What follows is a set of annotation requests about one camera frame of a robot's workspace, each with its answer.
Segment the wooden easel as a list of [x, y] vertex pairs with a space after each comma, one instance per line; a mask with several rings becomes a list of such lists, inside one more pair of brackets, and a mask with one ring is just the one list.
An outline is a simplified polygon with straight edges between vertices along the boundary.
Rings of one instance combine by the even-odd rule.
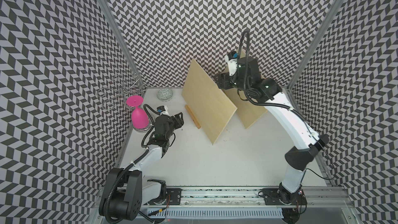
[[184, 107], [185, 107], [187, 113], [189, 114], [190, 118], [192, 119], [193, 123], [195, 124], [196, 128], [200, 129], [201, 125], [200, 125], [199, 121], [197, 120], [197, 118], [195, 117], [195, 115], [194, 115], [193, 111], [191, 110], [191, 108], [189, 107], [189, 105], [185, 105]]

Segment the plywood board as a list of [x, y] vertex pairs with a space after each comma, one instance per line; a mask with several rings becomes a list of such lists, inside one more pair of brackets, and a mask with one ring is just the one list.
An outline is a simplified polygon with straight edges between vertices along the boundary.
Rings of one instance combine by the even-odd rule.
[[262, 106], [255, 106], [248, 101], [243, 101], [241, 98], [245, 99], [244, 93], [240, 91], [238, 95], [235, 88], [223, 91], [237, 107], [236, 113], [245, 129], [250, 128], [267, 112]]
[[195, 59], [191, 61], [181, 95], [210, 142], [215, 144], [237, 106]]

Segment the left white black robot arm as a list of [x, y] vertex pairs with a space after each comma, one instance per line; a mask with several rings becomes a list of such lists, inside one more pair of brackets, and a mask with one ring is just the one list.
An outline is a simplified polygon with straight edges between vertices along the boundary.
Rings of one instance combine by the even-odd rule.
[[146, 203], [167, 204], [167, 186], [164, 180], [144, 179], [150, 165], [164, 157], [171, 146], [170, 137], [184, 125], [183, 113], [174, 116], [159, 115], [154, 132], [144, 152], [124, 168], [113, 168], [103, 189], [98, 213], [110, 224], [134, 220]]

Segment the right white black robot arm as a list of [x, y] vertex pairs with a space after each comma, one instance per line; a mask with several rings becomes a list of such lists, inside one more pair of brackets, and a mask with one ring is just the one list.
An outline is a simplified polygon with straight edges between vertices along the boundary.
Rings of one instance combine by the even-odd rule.
[[329, 137], [309, 126], [275, 80], [261, 77], [257, 59], [239, 58], [232, 52], [225, 60], [227, 72], [215, 76], [217, 86], [223, 90], [236, 89], [240, 100], [268, 110], [293, 140], [293, 147], [285, 154], [288, 166], [284, 179], [278, 189], [264, 196], [276, 198], [283, 205], [301, 202], [307, 166], [326, 146]]

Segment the round metal rack base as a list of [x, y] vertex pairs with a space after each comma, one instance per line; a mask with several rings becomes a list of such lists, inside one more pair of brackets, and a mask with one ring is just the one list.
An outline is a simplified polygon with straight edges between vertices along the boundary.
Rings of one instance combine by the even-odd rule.
[[151, 129], [151, 127], [152, 127], [152, 124], [148, 124], [146, 127], [144, 127], [144, 128], [137, 128], [137, 127], [135, 127], [135, 126], [133, 126], [133, 129], [135, 130], [135, 131], [137, 131], [137, 132], [147, 132], [147, 131], [149, 131], [150, 129]]

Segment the pink plastic wine glass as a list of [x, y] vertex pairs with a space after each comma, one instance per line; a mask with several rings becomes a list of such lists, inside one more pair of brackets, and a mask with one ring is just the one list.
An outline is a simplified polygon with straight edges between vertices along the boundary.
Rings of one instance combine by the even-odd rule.
[[137, 129], [145, 129], [149, 125], [149, 119], [147, 113], [141, 108], [144, 102], [144, 98], [139, 95], [133, 95], [127, 98], [126, 104], [129, 107], [134, 108], [131, 113], [131, 119], [133, 127]]

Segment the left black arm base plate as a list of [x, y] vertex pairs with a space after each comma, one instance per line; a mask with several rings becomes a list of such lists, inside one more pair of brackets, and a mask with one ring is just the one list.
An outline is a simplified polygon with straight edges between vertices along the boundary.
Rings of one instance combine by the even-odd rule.
[[166, 189], [166, 204], [180, 205], [182, 196], [182, 188], [167, 188]]

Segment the aluminium front rail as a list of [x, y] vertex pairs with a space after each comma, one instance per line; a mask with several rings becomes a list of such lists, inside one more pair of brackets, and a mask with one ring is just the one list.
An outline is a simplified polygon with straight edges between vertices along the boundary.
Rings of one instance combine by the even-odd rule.
[[184, 187], [180, 205], [142, 206], [135, 224], [360, 224], [342, 187], [304, 186], [306, 206], [265, 205], [258, 192], [272, 187]]

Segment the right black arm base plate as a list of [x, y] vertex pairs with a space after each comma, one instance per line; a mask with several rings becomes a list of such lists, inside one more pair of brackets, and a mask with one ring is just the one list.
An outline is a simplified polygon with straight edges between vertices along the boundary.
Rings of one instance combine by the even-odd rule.
[[299, 188], [291, 193], [285, 188], [263, 188], [258, 192], [258, 196], [263, 198], [265, 205], [286, 205], [286, 206], [306, 206], [307, 199], [304, 191]]

